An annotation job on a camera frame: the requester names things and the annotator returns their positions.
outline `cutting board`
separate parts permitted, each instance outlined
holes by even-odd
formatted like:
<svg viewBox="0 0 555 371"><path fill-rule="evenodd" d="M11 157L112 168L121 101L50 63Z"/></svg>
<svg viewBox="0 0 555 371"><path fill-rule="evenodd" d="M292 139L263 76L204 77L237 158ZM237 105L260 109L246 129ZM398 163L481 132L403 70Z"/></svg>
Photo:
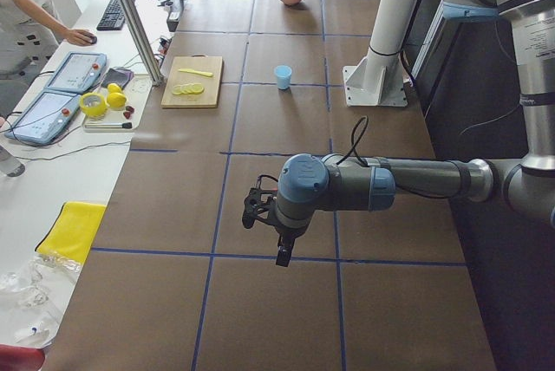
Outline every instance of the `cutting board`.
<svg viewBox="0 0 555 371"><path fill-rule="evenodd" d="M167 78L166 89L162 96L162 108L215 108L218 106L219 82L222 76L224 59L221 56L175 56L172 69ZM181 68L192 68L213 72L212 77L179 72ZM173 94L176 85L201 83L202 94Z"/></svg>

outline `tape roll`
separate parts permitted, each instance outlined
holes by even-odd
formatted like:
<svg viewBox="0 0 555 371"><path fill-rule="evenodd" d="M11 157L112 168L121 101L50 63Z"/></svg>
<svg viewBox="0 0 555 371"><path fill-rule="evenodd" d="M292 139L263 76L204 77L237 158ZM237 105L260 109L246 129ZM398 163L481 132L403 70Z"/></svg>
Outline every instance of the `tape roll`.
<svg viewBox="0 0 555 371"><path fill-rule="evenodd" d="M100 117L106 113L108 104L102 95L89 92L81 97L79 107L87 117Z"/></svg>

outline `black keyboard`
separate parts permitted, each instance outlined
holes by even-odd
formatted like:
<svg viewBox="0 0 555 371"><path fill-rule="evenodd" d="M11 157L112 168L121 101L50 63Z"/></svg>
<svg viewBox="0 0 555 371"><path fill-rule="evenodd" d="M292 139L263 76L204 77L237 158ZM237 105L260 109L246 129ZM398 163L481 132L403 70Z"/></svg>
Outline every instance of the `black keyboard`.
<svg viewBox="0 0 555 371"><path fill-rule="evenodd" d="M100 31L121 30L124 23L125 16L123 15L120 2L118 0L110 0L96 29Z"/></svg>

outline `yellow toy fruit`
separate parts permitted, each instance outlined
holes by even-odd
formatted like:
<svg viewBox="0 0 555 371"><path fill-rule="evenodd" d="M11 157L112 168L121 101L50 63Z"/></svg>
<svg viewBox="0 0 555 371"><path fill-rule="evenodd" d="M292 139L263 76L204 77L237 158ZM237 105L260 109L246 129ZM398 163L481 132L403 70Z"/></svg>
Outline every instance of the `yellow toy fruit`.
<svg viewBox="0 0 555 371"><path fill-rule="evenodd" d="M106 97L106 102L112 108L121 108L127 102L127 97L121 92L110 92Z"/></svg>
<svg viewBox="0 0 555 371"><path fill-rule="evenodd" d="M113 92L123 92L123 90L121 89L121 87L117 84L117 83L109 83L108 86L108 92L111 94Z"/></svg>

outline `yellow knife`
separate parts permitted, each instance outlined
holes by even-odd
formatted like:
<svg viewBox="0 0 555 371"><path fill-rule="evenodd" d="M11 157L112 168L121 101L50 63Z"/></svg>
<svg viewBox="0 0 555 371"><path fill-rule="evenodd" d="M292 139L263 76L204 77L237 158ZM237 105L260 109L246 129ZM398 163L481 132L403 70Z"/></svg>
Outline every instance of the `yellow knife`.
<svg viewBox="0 0 555 371"><path fill-rule="evenodd" d="M204 70L196 70L191 68L181 68L178 69L179 72L187 72L188 74L196 74L201 76L206 76L207 78L212 78L214 76L213 72L205 72Z"/></svg>

